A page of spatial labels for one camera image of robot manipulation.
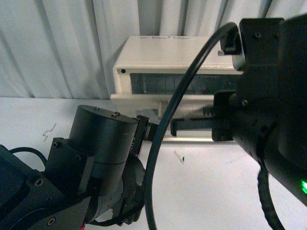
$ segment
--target white plastic box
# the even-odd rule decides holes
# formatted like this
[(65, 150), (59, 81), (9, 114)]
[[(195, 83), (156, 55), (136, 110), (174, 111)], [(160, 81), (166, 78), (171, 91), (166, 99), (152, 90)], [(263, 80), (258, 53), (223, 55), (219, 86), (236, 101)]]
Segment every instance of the white plastic box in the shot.
[[(208, 39), (186, 36), (131, 36), (113, 67), (116, 93), (111, 95), (111, 100), (118, 111), (128, 116), (145, 114), (153, 120), (157, 116), (161, 117), (180, 79)], [(211, 90), (208, 83), (212, 85), (212, 82), (214, 84), (215, 81), (221, 81), (221, 75), (232, 79), (240, 74), (233, 68), (231, 56), (217, 55), (219, 47), (217, 44), (201, 66), (175, 117), (200, 115), (199, 110), (202, 107), (213, 103), (213, 95), (208, 94)], [(184, 136), (184, 140), (191, 140), (192, 136), (192, 140), (211, 139), (208, 132), (197, 133), (198, 137), (195, 137), (195, 132)]]

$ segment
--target green led light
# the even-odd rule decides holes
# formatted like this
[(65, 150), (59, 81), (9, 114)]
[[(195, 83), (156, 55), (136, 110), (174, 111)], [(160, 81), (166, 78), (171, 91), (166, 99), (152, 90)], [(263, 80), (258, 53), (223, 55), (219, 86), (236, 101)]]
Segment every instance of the green led light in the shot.
[(307, 183), (305, 181), (302, 181), (302, 190), (307, 194)]

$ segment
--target bolt head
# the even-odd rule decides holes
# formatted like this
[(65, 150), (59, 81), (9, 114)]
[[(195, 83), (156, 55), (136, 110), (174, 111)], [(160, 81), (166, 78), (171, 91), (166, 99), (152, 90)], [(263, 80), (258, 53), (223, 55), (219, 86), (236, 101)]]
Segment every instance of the bolt head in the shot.
[(53, 142), (52, 143), (52, 147), (53, 148), (59, 148), (61, 146), (61, 143), (60, 142)]
[(261, 38), (261, 37), (262, 37), (262, 35), (261, 35), (261, 33), (260, 33), (260, 32), (256, 32), (256, 33), (255, 33), (255, 37), (256, 37), (256, 38)]
[(120, 115), (120, 112), (114, 112), (114, 113), (112, 113), (112, 115), (111, 115), (111, 117), (117, 117), (117, 116), (119, 116)]
[(243, 100), (243, 101), (242, 101), (242, 105), (243, 105), (243, 106), (247, 106), (247, 105), (248, 105), (248, 101), (247, 101), (247, 100)]
[(39, 187), (39, 186), (41, 186), (41, 185), (43, 184), (43, 182), (44, 182), (44, 179), (43, 179), (43, 178), (38, 178), (38, 179), (35, 181), (34, 185), (35, 185), (36, 187)]
[(54, 222), (56, 222), (56, 218), (55, 218), (55, 217), (51, 218), (51, 219), (48, 221), (47, 225), (48, 225), (48, 226), (51, 226), (51, 225), (54, 224)]

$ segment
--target white table surface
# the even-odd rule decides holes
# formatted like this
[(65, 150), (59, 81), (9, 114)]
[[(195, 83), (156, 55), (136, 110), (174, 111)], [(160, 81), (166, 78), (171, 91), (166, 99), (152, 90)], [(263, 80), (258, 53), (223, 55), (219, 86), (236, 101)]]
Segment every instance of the white table surface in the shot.
[[(79, 104), (116, 110), (109, 100), (0, 98), (0, 144), (8, 149), (32, 147), (47, 157), (54, 137), (68, 138)], [(150, 144), (143, 146), (140, 159), (144, 165), (149, 149)], [(18, 157), (30, 167), (44, 170), (38, 157), (30, 153)], [(258, 170), (257, 163), (235, 143), (164, 143), (153, 182), (158, 229), (269, 230), (258, 198)], [(270, 183), (285, 228), (306, 230), (306, 207), (273, 178)], [(99, 229), (148, 229), (145, 210), (140, 220), (129, 226), (86, 226), (86, 230)]]

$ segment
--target black cable sheath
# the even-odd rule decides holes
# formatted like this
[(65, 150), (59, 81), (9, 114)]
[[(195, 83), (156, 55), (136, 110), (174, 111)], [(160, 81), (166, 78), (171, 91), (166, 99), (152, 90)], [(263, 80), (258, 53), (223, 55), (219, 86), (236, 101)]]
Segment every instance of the black cable sheath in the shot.
[(280, 222), (277, 213), (272, 202), (270, 187), (269, 187), (269, 174), (265, 167), (260, 166), (258, 173), (258, 193), (259, 200), (264, 216), (273, 230), (285, 230), (282, 223)]
[(34, 148), (19, 147), (19, 148), (11, 149), (9, 152), (12, 153), (12, 154), (18, 153), (18, 152), (31, 152), (31, 153), (34, 153), (36, 156), (38, 156), (40, 158), (40, 160), (43, 162), (44, 166), (46, 167), (47, 159), (45, 158), (45, 156), (40, 151), (38, 151), (38, 150), (36, 150)]
[(165, 135), (166, 129), (184, 95), (192, 79), (196, 75), (197, 71), (205, 61), (206, 57), (209, 55), (213, 47), (220, 41), (220, 39), (229, 31), (236, 29), (235, 23), (227, 23), (226, 25), (219, 28), (207, 41), (204, 47), (201, 49), (199, 54), (195, 57), (194, 61), (188, 68), (187, 72), (180, 81), (178, 87), (176, 88), (168, 107), (160, 121), (157, 132), (155, 134), (152, 146), (150, 148), (145, 174), (145, 210), (147, 216), (147, 223), (150, 230), (156, 230), (156, 224), (154, 220), (154, 210), (153, 210), (153, 175), (154, 169), (157, 162), (159, 149), (161, 147), (163, 137)]

